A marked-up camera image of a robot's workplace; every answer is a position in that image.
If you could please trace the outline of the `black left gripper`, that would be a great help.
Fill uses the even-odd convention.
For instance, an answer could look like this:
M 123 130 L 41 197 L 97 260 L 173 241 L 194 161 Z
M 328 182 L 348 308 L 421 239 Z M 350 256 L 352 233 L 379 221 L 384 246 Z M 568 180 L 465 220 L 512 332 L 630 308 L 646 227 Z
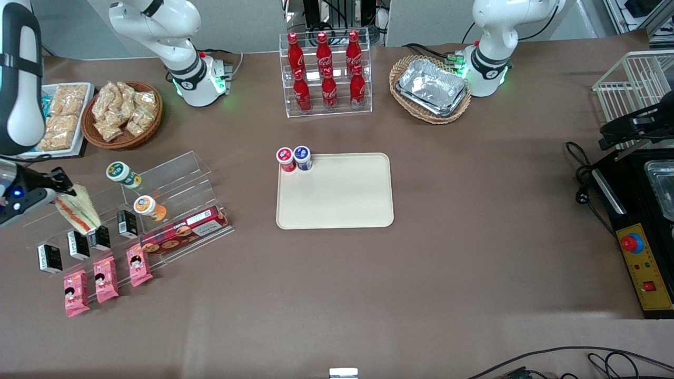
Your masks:
M 603 151 L 631 140 L 658 143 L 672 139 L 673 105 L 658 103 L 616 118 L 601 127 L 600 134 Z

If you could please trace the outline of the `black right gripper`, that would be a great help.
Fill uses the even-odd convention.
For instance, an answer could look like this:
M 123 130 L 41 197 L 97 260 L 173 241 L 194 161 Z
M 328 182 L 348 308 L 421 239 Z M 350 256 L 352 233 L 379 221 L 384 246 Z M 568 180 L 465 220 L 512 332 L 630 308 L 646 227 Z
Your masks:
M 1 228 L 14 224 L 55 197 L 77 196 L 74 184 L 61 166 L 46 177 L 50 182 L 2 182 Z

